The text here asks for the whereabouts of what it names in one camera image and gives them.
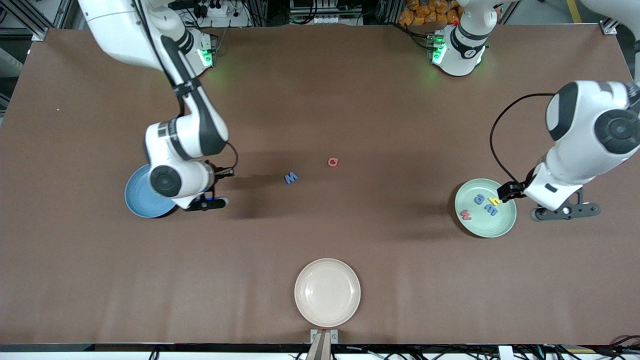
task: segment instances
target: white plate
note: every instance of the white plate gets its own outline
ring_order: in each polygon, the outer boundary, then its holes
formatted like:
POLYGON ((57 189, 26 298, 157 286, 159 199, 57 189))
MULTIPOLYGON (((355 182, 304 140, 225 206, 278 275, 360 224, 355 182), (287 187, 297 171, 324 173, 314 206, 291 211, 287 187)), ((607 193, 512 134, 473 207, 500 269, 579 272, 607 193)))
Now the white plate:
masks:
POLYGON ((315 260, 298 275, 295 297, 298 310, 310 323, 336 327, 358 309, 360 281, 353 269, 340 260, 315 260))

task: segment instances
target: green indicator light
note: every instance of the green indicator light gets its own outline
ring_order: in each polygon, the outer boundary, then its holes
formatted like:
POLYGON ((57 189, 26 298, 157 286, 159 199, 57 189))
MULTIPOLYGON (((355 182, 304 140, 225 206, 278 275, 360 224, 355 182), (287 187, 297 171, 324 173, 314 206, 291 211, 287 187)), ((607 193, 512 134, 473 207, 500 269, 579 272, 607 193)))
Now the green indicator light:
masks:
POLYGON ((211 66, 211 55, 209 55, 208 50, 198 50, 198 55, 200 55, 200 60, 202 60, 202 65, 209 67, 211 66))
POLYGON ((442 44, 442 47, 433 53, 433 62, 436 64, 441 63, 442 58, 444 57, 444 53, 446 52, 447 52, 447 44, 442 44))

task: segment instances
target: black cable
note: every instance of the black cable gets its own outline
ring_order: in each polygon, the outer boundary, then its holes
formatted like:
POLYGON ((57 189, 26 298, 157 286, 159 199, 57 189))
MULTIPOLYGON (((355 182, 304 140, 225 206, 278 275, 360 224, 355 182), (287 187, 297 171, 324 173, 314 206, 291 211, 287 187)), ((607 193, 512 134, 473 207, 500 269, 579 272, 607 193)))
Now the black cable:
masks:
POLYGON ((6 9, 0 8, 0 13, 4 13, 4 15, 2 16, 2 20, 0 20, 0 24, 2 24, 3 21, 6 19, 6 14, 8 14, 9 12, 6 11, 6 9))
POLYGON ((262 18, 262 17, 260 17, 260 16, 258 16, 258 15, 255 15, 255 14, 253 13, 253 6, 252 6, 252 4, 251 4, 251 1, 249 1, 249 5, 247 5, 247 4, 245 3, 245 1, 243 0, 243 1, 242 1, 242 6, 243 6, 243 7, 244 7, 244 9, 246 10, 246 12, 247 12, 247 16, 251 18, 251 23, 252 23, 251 25, 252 25, 252 27, 253 27, 253 28, 257 28, 257 26, 256 26, 256 25, 260 25, 260 26, 262 26, 262 22, 261 22, 261 21, 260 21, 260 22, 259 22, 259 21, 257 21, 255 18, 257 17, 257 18, 258 18, 258 19, 260 19, 260 20, 263 20, 263 18, 262 18))
POLYGON ((622 345, 623 343, 626 343, 627 341, 629 341, 629 340, 633 340, 633 339, 640 339, 640 335, 631 335, 631 336, 627 336, 627 337, 625 337, 625 338, 622 338, 622 339, 620 339, 620 340, 616 341, 616 342, 615 342, 615 343, 613 343, 613 344, 610 344, 609 346, 610 346, 610 347, 615 347, 615 346, 618 346, 618 345, 622 345))
POLYGON ((409 37, 411 38, 411 40, 413 40, 413 42, 415 42, 416 45, 418 45, 419 47, 423 48, 423 49, 427 49, 427 50, 432 50, 432 49, 436 49, 435 47, 430 47, 430 46, 426 46, 426 45, 422 45, 418 42, 418 40, 415 39, 414 37, 415 35, 413 35, 413 33, 411 31, 409 31, 409 37))
MULTIPOLYGON (((156 48, 156 44, 154 43, 154 40, 151 37, 151 30, 149 30, 149 23, 147 22, 147 16, 145 15, 144 8, 142 7, 141 0, 136 0, 135 5, 136 5, 136 12, 138 13, 138 17, 140 18, 140 22, 142 23, 142 28, 145 30, 145 34, 147 35, 147 39, 149 40, 151 49, 154 51, 154 54, 156 54, 158 63, 160 64, 160 67, 162 68, 166 78, 169 80, 169 84, 171 84, 172 88, 175 88, 175 81, 173 80, 171 75, 169 75, 168 70, 164 66, 164 63, 162 62, 162 59, 160 58, 160 54, 158 53, 158 50, 156 48)), ((180 113, 178 114, 178 117, 184 116, 184 101, 180 96, 176 96, 176 99, 178 100, 178 105, 180 107, 180 113)))
POLYGON ((193 12, 191 10, 189 10, 189 6, 184 3, 184 0, 180 0, 180 4, 182 4, 184 6, 185 10, 187 10, 189 15, 191 16, 191 18, 193 19, 193 23, 195 24, 196 28, 202 29, 200 27, 200 24, 198 23, 198 20, 196 19, 196 16, 193 14, 193 12))
POLYGON ((403 28, 401 25, 396 24, 395 22, 386 22, 386 23, 384 23, 383 25, 391 25, 391 26, 395 27, 396 29, 398 29, 398 30, 402 31, 403 33, 405 33, 405 34, 407 34, 407 35, 415 36, 415 37, 417 37, 417 38, 427 38, 427 35, 425 35, 425 34, 418 34, 418 33, 414 33, 414 32, 412 32, 412 31, 410 31, 410 30, 409 30, 409 27, 408 27, 408 26, 407 26, 407 27, 405 27, 405 28, 403 28))
POLYGON ((227 145, 229 145, 229 147, 231 148, 231 150, 233 150, 233 151, 234 151, 234 154, 236 155, 236 160, 235 160, 234 164, 231 166, 231 168, 233 169, 233 168, 236 168, 236 166, 238 165, 238 158, 239 158, 239 156, 238 156, 238 150, 236 150, 236 147, 234 147, 233 145, 231 145, 231 143, 230 143, 230 142, 227 142, 227 145))
POLYGON ((151 354, 149 354, 149 360, 158 360, 159 358, 160 358, 160 348, 154 347, 154 349, 151 351, 151 354))
POLYGON ((391 354, 387 355, 387 357, 385 357, 385 360, 389 360, 389 358, 393 355, 398 355, 399 357, 402 357, 403 360, 408 360, 404 355, 400 354, 399 352, 392 352, 391 354))
POLYGON ((538 349, 533 346, 522 345, 522 348, 530 351, 538 360, 545 360, 541 353, 538 352, 538 349))
POLYGON ((500 119, 502 118, 502 116, 509 111, 509 109, 511 109, 515 104, 517 104, 518 102, 524 100, 524 99, 528 99, 530 97, 536 97, 536 96, 554 96, 555 94, 550 93, 550 92, 537 92, 534 94, 529 94, 529 95, 525 95, 519 99, 517 99, 516 101, 512 102, 511 104, 509 104, 509 106, 507 106, 501 113, 500 115, 498 115, 497 119, 495 119, 495 122, 493 123, 493 126, 491 127, 491 133, 489 133, 489 147, 491 148, 491 154, 493 155, 493 158, 495 159, 495 162, 498 163, 498 166, 512 179, 514 180, 516 183, 519 183, 519 181, 515 178, 515 176, 513 176, 511 174, 511 172, 509 172, 509 170, 507 170, 506 167, 504 167, 504 165, 502 164, 502 162, 500 162, 500 159, 498 159, 498 156, 495 153, 495 149, 493 148, 493 131, 495 130, 495 126, 498 124, 498 121, 500 121, 500 119))
POLYGON ((289 21, 293 22, 296 25, 306 25, 316 17, 317 13, 318 13, 318 3, 317 3, 317 0, 314 0, 313 3, 311 4, 310 8, 309 8, 309 15, 307 15, 307 19, 306 20, 304 20, 303 22, 296 22, 295 20, 293 20, 291 18, 291 16, 289 16, 289 21))
POLYGON ((556 345, 557 348, 559 348, 560 350, 562 350, 563 352, 566 352, 567 354, 569 354, 569 356, 571 356, 572 358, 574 358, 575 360, 582 360, 581 358, 577 357, 576 355, 574 355, 573 353, 571 353, 569 350, 567 350, 564 346, 562 345, 556 345))

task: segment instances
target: green plate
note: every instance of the green plate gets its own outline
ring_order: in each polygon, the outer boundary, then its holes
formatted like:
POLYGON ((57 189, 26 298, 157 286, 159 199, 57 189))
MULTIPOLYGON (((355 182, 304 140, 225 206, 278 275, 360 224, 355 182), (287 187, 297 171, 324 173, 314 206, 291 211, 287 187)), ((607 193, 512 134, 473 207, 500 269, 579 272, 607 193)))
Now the green plate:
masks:
POLYGON ((489 179, 473 179, 460 187, 456 194, 458 220, 472 233, 483 238, 497 238, 511 230, 516 223, 516 203, 499 202, 499 183, 489 179))

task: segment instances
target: blue letter m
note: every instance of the blue letter m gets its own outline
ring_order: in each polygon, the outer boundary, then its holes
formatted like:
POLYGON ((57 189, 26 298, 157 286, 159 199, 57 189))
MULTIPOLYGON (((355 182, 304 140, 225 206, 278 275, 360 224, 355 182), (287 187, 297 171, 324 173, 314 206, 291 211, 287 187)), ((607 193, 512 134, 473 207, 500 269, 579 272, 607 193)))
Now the blue letter m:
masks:
POLYGON ((298 176, 296 174, 294 174, 294 172, 289 172, 289 174, 284 175, 284 180, 287 182, 287 184, 291 184, 293 183, 296 179, 298 178, 298 176))

